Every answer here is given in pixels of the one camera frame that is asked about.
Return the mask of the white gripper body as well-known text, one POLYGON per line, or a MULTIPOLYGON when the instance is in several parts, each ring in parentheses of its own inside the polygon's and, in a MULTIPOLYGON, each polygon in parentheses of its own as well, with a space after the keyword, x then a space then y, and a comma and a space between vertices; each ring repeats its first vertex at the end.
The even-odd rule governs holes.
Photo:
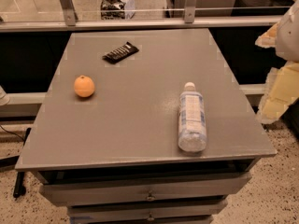
POLYGON ((299 61, 299 5, 293 4, 279 22, 276 55, 286 61, 299 61))

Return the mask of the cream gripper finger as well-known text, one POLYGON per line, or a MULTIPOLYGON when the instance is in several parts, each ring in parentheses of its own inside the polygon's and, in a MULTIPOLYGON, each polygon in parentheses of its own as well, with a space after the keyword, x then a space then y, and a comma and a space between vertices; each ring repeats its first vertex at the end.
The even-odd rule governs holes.
POLYGON ((256 39, 255 45, 264 49, 274 48, 276 46, 277 29, 278 23, 275 23, 256 39))
POLYGON ((264 95, 256 119, 271 124, 299 99, 299 63, 288 61, 279 69, 271 68, 265 81, 264 95))

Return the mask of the black white robot base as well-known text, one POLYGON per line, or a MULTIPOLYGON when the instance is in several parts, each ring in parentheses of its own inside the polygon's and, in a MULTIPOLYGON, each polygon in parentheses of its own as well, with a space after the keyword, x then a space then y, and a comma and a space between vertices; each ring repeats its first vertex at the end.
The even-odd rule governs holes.
POLYGON ((102 20, 130 20, 135 15, 135 0, 102 0, 102 20))

